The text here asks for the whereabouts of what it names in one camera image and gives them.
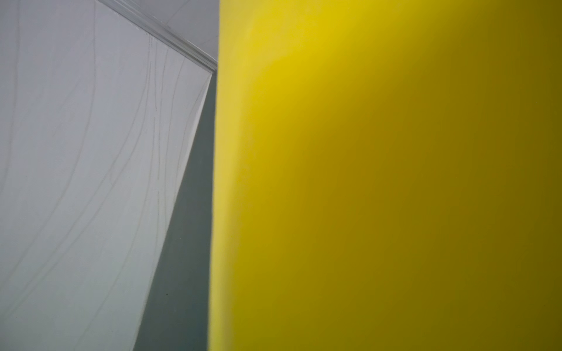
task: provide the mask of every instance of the white wall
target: white wall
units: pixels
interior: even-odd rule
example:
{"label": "white wall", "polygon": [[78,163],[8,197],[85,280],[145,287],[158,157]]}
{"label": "white wall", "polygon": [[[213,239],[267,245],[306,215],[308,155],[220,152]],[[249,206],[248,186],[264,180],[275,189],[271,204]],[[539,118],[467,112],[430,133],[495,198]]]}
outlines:
{"label": "white wall", "polygon": [[129,350],[210,74],[93,0],[0,2],[0,350]]}

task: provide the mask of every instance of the yellow pillar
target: yellow pillar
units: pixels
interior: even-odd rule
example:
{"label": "yellow pillar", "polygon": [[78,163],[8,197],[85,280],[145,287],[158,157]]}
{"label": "yellow pillar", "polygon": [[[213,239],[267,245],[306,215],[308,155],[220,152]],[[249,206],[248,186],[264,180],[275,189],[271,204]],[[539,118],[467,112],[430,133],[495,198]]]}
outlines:
{"label": "yellow pillar", "polygon": [[221,0],[210,350],[562,350],[561,14]]}

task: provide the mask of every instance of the white ceiling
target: white ceiling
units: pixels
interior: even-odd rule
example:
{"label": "white ceiling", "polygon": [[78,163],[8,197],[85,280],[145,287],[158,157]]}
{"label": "white ceiling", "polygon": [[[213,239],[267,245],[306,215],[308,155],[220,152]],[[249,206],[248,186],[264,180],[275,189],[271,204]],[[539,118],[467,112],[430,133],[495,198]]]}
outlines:
{"label": "white ceiling", "polygon": [[215,60],[219,53],[219,0],[133,0]]}

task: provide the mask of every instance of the painted wall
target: painted wall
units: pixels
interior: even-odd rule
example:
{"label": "painted wall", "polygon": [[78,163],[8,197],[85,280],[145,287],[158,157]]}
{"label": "painted wall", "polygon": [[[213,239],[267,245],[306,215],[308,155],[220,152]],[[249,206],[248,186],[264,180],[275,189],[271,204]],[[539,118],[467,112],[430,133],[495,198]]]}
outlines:
{"label": "painted wall", "polygon": [[92,0],[0,3],[0,349],[128,350],[210,74]]}
{"label": "painted wall", "polygon": [[128,0],[173,32],[209,54],[219,56],[219,0]]}
{"label": "painted wall", "polygon": [[220,11],[209,350],[562,350],[562,1]]}

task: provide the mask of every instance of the gray wall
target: gray wall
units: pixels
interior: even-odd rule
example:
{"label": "gray wall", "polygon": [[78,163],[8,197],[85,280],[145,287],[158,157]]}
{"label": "gray wall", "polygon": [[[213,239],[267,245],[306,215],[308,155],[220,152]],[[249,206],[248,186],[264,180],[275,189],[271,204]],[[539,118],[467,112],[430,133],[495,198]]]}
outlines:
{"label": "gray wall", "polygon": [[216,75],[213,75],[139,329],[136,351],[206,350]]}
{"label": "gray wall", "polygon": [[215,60],[219,56],[219,0],[129,0]]}

